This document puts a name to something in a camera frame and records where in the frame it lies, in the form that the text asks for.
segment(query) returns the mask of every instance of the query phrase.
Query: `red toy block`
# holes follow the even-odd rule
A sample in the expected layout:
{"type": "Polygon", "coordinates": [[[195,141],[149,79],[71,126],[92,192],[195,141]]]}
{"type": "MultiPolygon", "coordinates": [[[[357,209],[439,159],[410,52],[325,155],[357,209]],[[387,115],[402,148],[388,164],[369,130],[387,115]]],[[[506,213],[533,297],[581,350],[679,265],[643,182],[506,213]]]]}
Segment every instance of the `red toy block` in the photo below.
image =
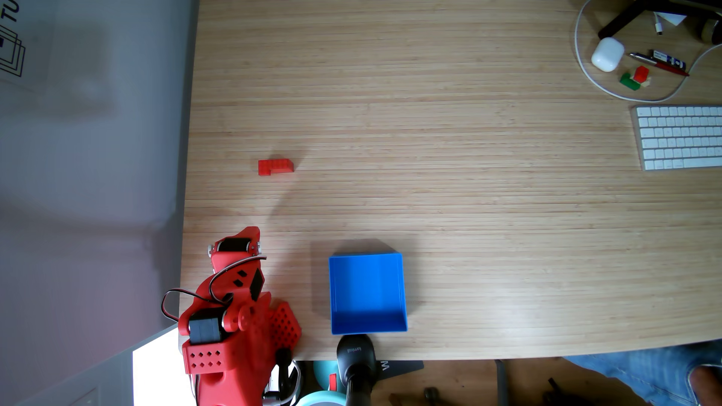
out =
{"type": "Polygon", "coordinates": [[[293,172],[293,162],[289,159],[260,160],[258,162],[258,174],[260,176],[270,176],[273,173],[289,172],[293,172]]]}
{"type": "Polygon", "coordinates": [[[632,80],[637,83],[644,83],[647,81],[647,75],[649,75],[649,69],[645,66],[640,66],[634,71],[632,80]]]}

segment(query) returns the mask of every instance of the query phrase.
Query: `black logo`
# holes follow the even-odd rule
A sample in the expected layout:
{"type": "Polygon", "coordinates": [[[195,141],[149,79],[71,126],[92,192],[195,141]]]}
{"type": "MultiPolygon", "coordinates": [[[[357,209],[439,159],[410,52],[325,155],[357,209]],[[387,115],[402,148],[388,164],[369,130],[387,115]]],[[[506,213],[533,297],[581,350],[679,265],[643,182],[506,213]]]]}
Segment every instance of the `black logo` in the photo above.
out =
{"type": "Polygon", "coordinates": [[[25,60],[25,47],[17,39],[15,31],[0,25],[0,69],[22,76],[22,62],[25,60]]]}

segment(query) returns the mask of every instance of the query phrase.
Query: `blue plastic tray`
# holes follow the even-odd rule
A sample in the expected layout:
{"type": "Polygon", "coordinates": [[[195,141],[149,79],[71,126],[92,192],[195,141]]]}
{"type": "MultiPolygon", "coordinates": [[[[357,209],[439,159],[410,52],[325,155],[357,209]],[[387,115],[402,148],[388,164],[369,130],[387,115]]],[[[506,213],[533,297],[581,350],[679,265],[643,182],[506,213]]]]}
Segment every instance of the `blue plastic tray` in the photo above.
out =
{"type": "Polygon", "coordinates": [[[408,330],[400,253],[331,256],[329,279],[332,334],[408,330]]]}

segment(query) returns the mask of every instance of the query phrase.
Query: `person's leg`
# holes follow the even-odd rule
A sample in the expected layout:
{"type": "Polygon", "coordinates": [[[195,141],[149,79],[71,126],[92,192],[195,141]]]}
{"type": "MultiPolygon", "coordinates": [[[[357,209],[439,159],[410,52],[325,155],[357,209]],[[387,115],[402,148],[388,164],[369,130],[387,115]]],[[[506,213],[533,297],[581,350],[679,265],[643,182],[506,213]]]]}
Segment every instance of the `person's leg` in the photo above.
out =
{"type": "Polygon", "coordinates": [[[702,406],[722,406],[722,384],[717,372],[718,368],[698,366],[690,375],[690,384],[702,406]]]}
{"type": "Polygon", "coordinates": [[[712,402],[722,393],[717,392],[722,388],[714,374],[722,367],[722,340],[566,358],[584,368],[618,378],[655,406],[696,406],[697,392],[700,392],[697,395],[702,406],[721,406],[712,402]],[[700,369],[700,366],[717,368],[700,369]]]}

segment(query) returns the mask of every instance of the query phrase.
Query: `red pen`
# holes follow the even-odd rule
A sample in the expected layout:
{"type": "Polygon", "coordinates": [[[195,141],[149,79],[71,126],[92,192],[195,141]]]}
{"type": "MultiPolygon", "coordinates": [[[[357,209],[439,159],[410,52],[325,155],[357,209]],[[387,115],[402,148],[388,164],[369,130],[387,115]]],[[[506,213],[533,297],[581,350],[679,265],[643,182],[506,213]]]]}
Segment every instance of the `red pen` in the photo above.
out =
{"type": "Polygon", "coordinates": [[[669,64],[665,64],[662,61],[655,61],[654,59],[650,58],[649,56],[642,55],[641,53],[628,53],[628,56],[631,56],[634,59],[637,59],[638,61],[642,61],[647,65],[656,66],[659,69],[664,69],[668,72],[680,74],[682,76],[689,76],[690,74],[686,73],[685,71],[681,70],[680,68],[677,68],[676,66],[672,66],[669,64]]]}

